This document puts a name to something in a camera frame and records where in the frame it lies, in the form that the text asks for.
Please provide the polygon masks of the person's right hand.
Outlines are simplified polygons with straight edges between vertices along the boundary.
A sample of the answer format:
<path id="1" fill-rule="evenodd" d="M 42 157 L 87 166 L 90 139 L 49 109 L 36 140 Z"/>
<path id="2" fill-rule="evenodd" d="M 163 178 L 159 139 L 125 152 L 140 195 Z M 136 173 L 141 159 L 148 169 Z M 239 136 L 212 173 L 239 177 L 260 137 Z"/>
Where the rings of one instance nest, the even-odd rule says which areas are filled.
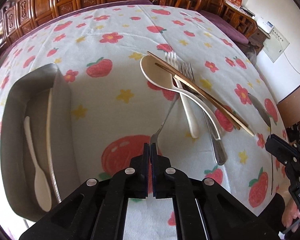
<path id="1" fill-rule="evenodd" d="M 300 211 L 293 199 L 291 199 L 285 207 L 282 215 L 282 224 L 288 228 L 293 224 L 294 219 L 300 219 Z"/>

